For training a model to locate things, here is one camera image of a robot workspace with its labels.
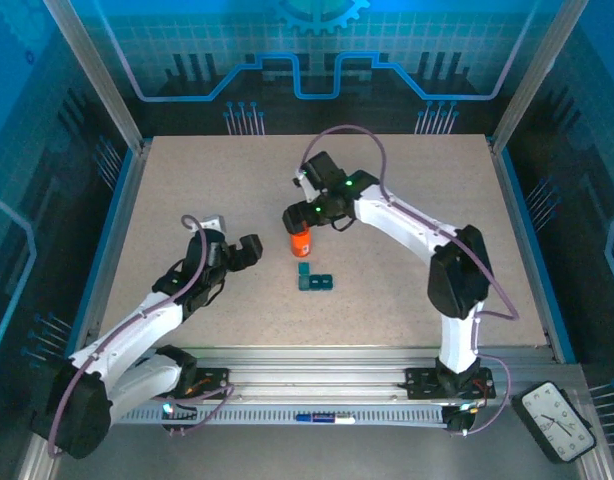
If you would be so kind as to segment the orange pill bottle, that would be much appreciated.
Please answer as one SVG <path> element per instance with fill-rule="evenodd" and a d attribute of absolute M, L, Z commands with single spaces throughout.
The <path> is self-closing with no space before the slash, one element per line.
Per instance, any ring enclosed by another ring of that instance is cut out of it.
<path fill-rule="evenodd" d="M 297 258 L 307 257 L 311 253 L 312 240 L 308 228 L 289 235 L 291 253 Z"/>

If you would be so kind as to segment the teal building block piece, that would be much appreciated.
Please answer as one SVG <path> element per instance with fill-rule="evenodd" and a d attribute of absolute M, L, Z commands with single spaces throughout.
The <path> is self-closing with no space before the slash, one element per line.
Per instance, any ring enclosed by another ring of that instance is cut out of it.
<path fill-rule="evenodd" d="M 299 291 L 331 291 L 334 278 L 331 274 L 312 273 L 308 262 L 299 262 L 297 267 Z"/>

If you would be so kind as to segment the small black controller box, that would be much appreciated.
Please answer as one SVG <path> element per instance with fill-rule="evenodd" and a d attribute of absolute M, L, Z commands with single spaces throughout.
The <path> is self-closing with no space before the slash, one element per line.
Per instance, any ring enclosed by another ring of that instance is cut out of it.
<path fill-rule="evenodd" d="M 185 437 L 189 425 L 184 424 L 184 421 L 197 418 L 196 403 L 198 399 L 196 397 L 175 399 L 172 396 L 157 396 L 154 397 L 154 400 L 161 403 L 164 419 L 171 422 L 177 420 L 176 424 L 165 424 L 163 428 L 171 437 Z"/>
<path fill-rule="evenodd" d="M 452 435 L 466 437 L 473 427 L 480 408 L 477 406 L 446 406 L 442 408 L 445 430 Z"/>

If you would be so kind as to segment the blue and white marker pen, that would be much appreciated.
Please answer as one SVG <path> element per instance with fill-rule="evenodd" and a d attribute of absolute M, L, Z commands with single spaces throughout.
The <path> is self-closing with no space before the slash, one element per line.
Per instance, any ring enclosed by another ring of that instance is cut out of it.
<path fill-rule="evenodd" d="M 347 413 L 300 413 L 295 415 L 295 421 L 310 424 L 354 425 L 356 419 Z"/>

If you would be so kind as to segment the black rectangular alarm clock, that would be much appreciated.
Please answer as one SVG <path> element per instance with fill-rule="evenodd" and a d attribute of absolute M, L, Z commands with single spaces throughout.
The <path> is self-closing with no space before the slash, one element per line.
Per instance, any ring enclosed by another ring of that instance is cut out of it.
<path fill-rule="evenodd" d="M 572 463 L 597 445 L 591 424 L 552 381 L 514 396 L 512 407 L 552 463 Z"/>

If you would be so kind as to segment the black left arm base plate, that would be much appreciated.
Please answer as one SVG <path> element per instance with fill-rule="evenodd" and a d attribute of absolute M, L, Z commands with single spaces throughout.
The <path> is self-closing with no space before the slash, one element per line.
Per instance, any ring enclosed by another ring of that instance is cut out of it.
<path fill-rule="evenodd" d="M 209 396 L 209 399 L 222 400 L 227 395 L 226 387 L 229 382 L 229 375 L 230 370 L 227 368 L 198 367 L 194 380 L 186 390 L 185 397 L 194 398 L 218 390 L 218 393 Z"/>

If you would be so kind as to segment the aluminium table side rail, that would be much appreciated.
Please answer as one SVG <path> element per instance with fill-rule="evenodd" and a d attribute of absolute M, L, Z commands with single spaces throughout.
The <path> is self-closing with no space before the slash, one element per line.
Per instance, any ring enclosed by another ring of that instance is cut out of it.
<path fill-rule="evenodd" d="M 150 146 L 148 141 L 140 155 L 127 154 L 123 162 L 74 321 L 72 351 L 100 331 Z"/>
<path fill-rule="evenodd" d="M 501 153 L 492 153 L 492 161 L 552 356 L 558 363 L 576 364 L 571 339 L 507 148 Z"/>

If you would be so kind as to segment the aluminium extrusion base frame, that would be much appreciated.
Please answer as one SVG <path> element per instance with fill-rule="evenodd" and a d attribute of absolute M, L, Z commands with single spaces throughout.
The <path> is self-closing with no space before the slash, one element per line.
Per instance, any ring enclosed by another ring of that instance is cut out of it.
<path fill-rule="evenodd" d="M 188 348 L 198 364 L 227 368 L 237 405 L 387 405 L 404 404 L 398 387 L 405 370 L 433 367 L 432 348 L 399 347 L 215 347 Z M 499 402 L 511 373 L 511 393 L 551 381 L 572 399 L 587 389 L 582 367 L 553 359 L 548 347 L 489 348 L 482 365 L 491 369 Z"/>

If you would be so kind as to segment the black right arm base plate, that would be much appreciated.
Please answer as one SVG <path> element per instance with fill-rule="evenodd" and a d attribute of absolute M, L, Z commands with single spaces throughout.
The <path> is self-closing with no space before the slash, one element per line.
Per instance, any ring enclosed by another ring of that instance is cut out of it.
<path fill-rule="evenodd" d="M 408 368 L 404 389 L 409 400 L 484 400 L 497 397 L 492 372 L 481 367 L 473 372 L 455 374 L 436 368 Z"/>

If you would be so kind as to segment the aluminium frame post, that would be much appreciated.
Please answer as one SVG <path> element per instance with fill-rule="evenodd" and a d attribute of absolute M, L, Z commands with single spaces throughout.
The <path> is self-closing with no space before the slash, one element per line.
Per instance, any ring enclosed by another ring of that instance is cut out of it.
<path fill-rule="evenodd" d="M 144 149 L 143 136 L 71 1 L 43 0 L 43 3 L 128 148 L 140 155 Z"/>
<path fill-rule="evenodd" d="M 494 156 L 502 155 L 588 2 L 589 0 L 562 0 L 560 9 L 547 29 L 536 54 L 494 131 L 491 145 L 491 153 Z"/>

